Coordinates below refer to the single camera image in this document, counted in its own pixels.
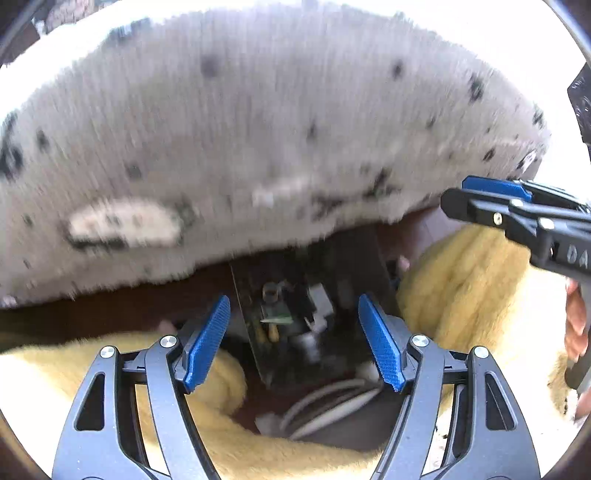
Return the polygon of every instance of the white fluffy fabric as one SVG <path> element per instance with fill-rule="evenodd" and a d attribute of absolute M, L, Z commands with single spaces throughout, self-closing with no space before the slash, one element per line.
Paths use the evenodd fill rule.
<path fill-rule="evenodd" d="M 5 304 L 167 281 L 395 222 L 468 174 L 535 174 L 549 133 L 527 89 L 395 6 L 364 8 L 122 0 L 0 70 Z M 113 201 L 192 220 L 172 247 L 124 226 L 80 248 L 72 215 Z"/>

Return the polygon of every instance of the human hand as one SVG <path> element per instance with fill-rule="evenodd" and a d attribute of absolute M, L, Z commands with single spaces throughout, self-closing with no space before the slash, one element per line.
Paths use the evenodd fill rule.
<path fill-rule="evenodd" d="M 587 308 L 579 284 L 567 279 L 566 283 L 566 334 L 564 346 L 569 359 L 576 362 L 584 355 L 589 347 L 589 338 L 585 332 L 587 322 Z M 591 413 L 591 390 L 587 390 L 577 402 L 576 418 L 582 418 Z"/>

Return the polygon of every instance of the metal pivot screw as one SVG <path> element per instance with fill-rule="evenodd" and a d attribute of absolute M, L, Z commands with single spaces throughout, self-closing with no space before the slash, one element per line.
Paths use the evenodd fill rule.
<path fill-rule="evenodd" d="M 114 346 L 104 346 L 100 350 L 100 355 L 102 358 L 111 358 L 115 354 L 115 347 Z"/>
<path fill-rule="evenodd" d="M 174 335 L 167 335 L 160 339 L 160 345 L 164 348 L 171 348 L 177 344 L 177 338 Z"/>
<path fill-rule="evenodd" d="M 489 355 L 488 348 L 484 346 L 477 346 L 474 349 L 474 355 L 476 355 L 478 358 L 486 358 Z"/>
<path fill-rule="evenodd" d="M 554 222 L 549 218 L 541 218 L 540 219 L 540 226 L 544 230 L 554 230 Z"/>
<path fill-rule="evenodd" d="M 415 346 L 427 346 L 429 344 L 429 339 L 424 335 L 415 335 L 413 337 L 413 344 Z"/>

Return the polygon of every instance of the yellow fluffy fabric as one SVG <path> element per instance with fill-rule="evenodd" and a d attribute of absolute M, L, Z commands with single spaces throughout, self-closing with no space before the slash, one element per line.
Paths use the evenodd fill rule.
<path fill-rule="evenodd" d="M 543 472 L 576 434 L 573 393 L 563 380 L 564 278 L 528 266 L 528 252 L 501 232 L 469 226 L 433 246 L 406 275 L 398 296 L 410 328 L 445 348 L 486 345 L 503 370 L 530 427 Z M 0 356 L 0 408 L 31 456 L 50 472 L 71 401 L 103 345 L 120 351 L 150 346 L 156 333 L 129 333 Z M 145 389 L 141 426 L 153 468 L 165 472 Z M 246 394 L 238 363 L 220 351 L 206 382 L 187 397 L 195 424 L 224 480 L 369 478 L 379 454 L 270 439 L 236 424 Z M 440 410 L 427 469 L 437 466 L 449 424 Z"/>

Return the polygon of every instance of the blue clamp pad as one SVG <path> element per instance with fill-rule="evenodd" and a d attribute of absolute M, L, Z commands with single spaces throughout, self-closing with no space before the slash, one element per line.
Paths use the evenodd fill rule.
<path fill-rule="evenodd" d="M 205 382 L 229 321 L 230 300 L 223 295 L 188 352 L 187 373 L 183 378 L 183 384 L 188 392 L 192 392 L 198 385 Z"/>
<path fill-rule="evenodd" d="M 358 315 L 382 378 L 387 384 L 392 385 L 394 391 L 400 392 L 406 384 L 402 374 L 400 350 L 384 324 L 380 312 L 366 294 L 359 298 Z"/>
<path fill-rule="evenodd" d="M 486 179 L 484 177 L 469 176 L 462 182 L 462 189 L 477 190 L 485 193 L 497 193 L 506 195 L 513 199 L 521 199 L 524 202 L 531 202 L 532 195 L 523 188 L 523 185 L 513 181 Z"/>

